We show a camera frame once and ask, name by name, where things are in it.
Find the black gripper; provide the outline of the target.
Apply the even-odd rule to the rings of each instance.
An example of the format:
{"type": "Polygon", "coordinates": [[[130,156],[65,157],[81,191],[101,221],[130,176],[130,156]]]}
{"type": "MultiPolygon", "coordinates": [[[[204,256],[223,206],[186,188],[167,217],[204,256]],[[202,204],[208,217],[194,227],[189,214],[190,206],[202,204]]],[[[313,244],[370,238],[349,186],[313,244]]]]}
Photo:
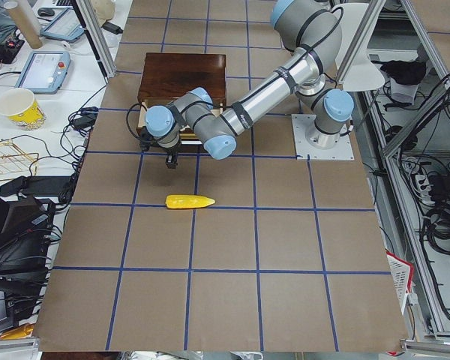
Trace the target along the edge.
{"type": "Polygon", "coordinates": [[[143,152],[147,152],[151,147],[159,147],[167,152],[166,167],[175,169],[178,166],[178,153],[180,148],[179,126],[174,125],[171,130],[163,136],[153,136],[146,126],[139,132],[139,146],[143,152]]]}

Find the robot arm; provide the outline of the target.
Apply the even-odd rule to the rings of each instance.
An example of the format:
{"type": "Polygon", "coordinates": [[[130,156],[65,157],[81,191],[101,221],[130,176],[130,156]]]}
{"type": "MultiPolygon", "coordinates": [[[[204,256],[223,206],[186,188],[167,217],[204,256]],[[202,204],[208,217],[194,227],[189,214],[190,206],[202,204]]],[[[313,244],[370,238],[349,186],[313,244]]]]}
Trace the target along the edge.
{"type": "Polygon", "coordinates": [[[271,25],[292,57],[220,115],[212,112],[212,99],[202,87],[167,105],[150,107],[138,136],[141,149],[164,149],[166,165],[175,168],[181,145],[179,132],[190,128],[203,148],[214,159],[222,160],[235,151],[237,136],[290,95],[316,115],[307,135],[311,145],[331,148],[354,109],[351,95],[326,85],[325,77],[341,48],[344,12],[343,6],[328,10],[317,1],[278,1],[271,25]]]}

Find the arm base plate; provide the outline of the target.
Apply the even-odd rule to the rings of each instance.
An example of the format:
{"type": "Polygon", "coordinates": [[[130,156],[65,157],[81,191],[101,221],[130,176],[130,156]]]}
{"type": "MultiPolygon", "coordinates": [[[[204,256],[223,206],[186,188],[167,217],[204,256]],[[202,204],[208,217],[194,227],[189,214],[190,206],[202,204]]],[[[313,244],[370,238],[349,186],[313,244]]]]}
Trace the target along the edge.
{"type": "Polygon", "coordinates": [[[336,134],[319,132],[315,115],[292,114],[295,156],[299,161],[353,161],[355,159],[347,126],[336,134]]]}

